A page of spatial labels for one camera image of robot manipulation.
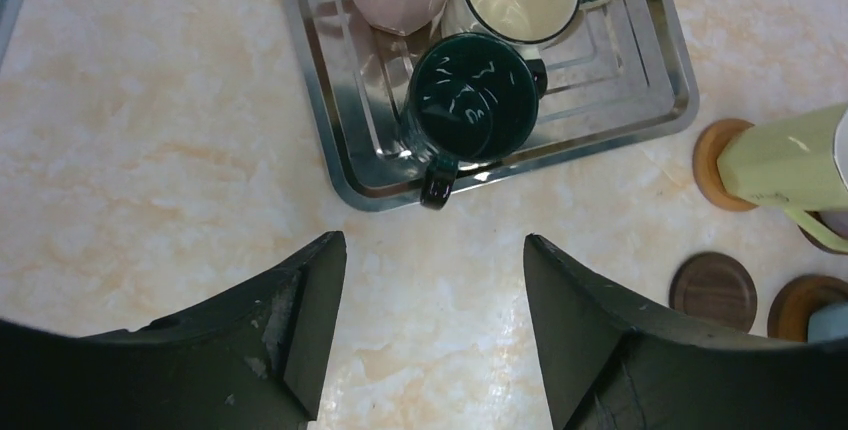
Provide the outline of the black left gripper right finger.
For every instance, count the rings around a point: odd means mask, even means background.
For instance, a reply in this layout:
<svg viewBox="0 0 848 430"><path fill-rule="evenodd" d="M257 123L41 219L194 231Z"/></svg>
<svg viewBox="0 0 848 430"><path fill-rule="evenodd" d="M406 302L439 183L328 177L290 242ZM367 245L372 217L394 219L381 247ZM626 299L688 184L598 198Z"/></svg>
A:
<svg viewBox="0 0 848 430"><path fill-rule="evenodd" d="M847 343L707 323L527 236L527 299L557 429L843 429Z"/></svg>

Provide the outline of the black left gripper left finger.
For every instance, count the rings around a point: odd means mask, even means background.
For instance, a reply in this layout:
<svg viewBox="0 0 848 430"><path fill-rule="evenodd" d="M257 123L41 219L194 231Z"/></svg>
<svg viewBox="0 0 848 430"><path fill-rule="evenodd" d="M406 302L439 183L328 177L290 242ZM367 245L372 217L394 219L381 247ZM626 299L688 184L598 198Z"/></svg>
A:
<svg viewBox="0 0 848 430"><path fill-rule="evenodd" d="M318 419L345 279L327 232L136 330L1 324L5 429L305 429Z"/></svg>

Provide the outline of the dark walnut coaster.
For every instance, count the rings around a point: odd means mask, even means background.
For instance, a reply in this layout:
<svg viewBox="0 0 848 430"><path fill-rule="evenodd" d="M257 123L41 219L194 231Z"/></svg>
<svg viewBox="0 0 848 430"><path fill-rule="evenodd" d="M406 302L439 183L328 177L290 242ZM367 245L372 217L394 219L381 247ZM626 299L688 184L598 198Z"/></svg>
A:
<svg viewBox="0 0 848 430"><path fill-rule="evenodd" d="M738 260L710 251L692 255L680 265L670 283L668 303L690 317L747 333L756 319L758 295Z"/></svg>

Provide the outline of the brown saucer coaster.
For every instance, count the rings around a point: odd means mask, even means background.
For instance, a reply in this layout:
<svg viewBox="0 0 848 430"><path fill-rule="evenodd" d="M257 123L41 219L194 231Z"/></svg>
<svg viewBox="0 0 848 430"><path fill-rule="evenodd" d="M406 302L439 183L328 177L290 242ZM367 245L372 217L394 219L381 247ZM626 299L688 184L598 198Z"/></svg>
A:
<svg viewBox="0 0 848 430"><path fill-rule="evenodd" d="M836 277L808 274L786 284L771 304L767 335L806 342L811 316L833 304L847 301L847 282Z"/></svg>
<svg viewBox="0 0 848 430"><path fill-rule="evenodd" d="M847 255L847 239L829 230L819 218L820 212L798 210L793 217L805 238L818 249L834 254Z"/></svg>

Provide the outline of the light blue mug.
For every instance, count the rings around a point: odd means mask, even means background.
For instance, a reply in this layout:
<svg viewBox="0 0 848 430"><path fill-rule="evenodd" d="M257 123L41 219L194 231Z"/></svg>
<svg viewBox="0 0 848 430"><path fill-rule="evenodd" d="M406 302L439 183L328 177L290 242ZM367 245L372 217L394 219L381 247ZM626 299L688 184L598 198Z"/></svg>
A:
<svg viewBox="0 0 848 430"><path fill-rule="evenodd" d="M807 342L845 339L848 334L847 314L847 302L831 304L814 312L808 321Z"/></svg>

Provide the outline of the light bamboo coaster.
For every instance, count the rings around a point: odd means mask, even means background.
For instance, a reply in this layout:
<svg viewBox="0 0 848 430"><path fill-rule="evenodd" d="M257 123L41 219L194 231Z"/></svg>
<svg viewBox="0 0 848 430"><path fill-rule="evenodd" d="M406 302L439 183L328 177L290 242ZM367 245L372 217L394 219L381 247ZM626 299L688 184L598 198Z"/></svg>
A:
<svg viewBox="0 0 848 430"><path fill-rule="evenodd" d="M714 206L731 212L746 212L756 208L746 200L728 193L718 169L718 158L729 143L751 122L737 118L721 119L707 126L699 135L693 150L692 170L702 195Z"/></svg>

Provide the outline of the pale yellow mug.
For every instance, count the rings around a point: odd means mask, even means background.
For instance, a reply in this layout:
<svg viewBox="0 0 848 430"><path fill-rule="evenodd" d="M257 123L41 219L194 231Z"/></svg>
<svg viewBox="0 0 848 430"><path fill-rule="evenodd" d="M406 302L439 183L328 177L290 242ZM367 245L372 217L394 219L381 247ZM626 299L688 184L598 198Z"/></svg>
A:
<svg viewBox="0 0 848 430"><path fill-rule="evenodd" d="M798 210L847 210L847 105L753 125L723 150L718 169L728 193L795 224Z"/></svg>

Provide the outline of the dark green mug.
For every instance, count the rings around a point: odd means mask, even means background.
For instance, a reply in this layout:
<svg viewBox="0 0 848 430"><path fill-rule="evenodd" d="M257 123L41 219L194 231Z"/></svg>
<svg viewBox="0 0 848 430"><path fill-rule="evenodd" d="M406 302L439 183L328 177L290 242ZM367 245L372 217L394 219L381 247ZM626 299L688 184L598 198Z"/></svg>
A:
<svg viewBox="0 0 848 430"><path fill-rule="evenodd" d="M492 163L524 144L547 87L538 51L488 34L459 33L428 49L399 114L403 145L426 166L420 204L442 209L461 165Z"/></svg>

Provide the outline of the mauve mug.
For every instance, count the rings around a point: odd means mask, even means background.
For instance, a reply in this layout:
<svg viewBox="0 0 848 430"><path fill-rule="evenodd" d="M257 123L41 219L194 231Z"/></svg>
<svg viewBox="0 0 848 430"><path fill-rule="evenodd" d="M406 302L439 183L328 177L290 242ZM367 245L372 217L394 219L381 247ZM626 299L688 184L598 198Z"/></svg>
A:
<svg viewBox="0 0 848 430"><path fill-rule="evenodd" d="M843 239L848 238L848 211L821 211L819 218L833 233Z"/></svg>

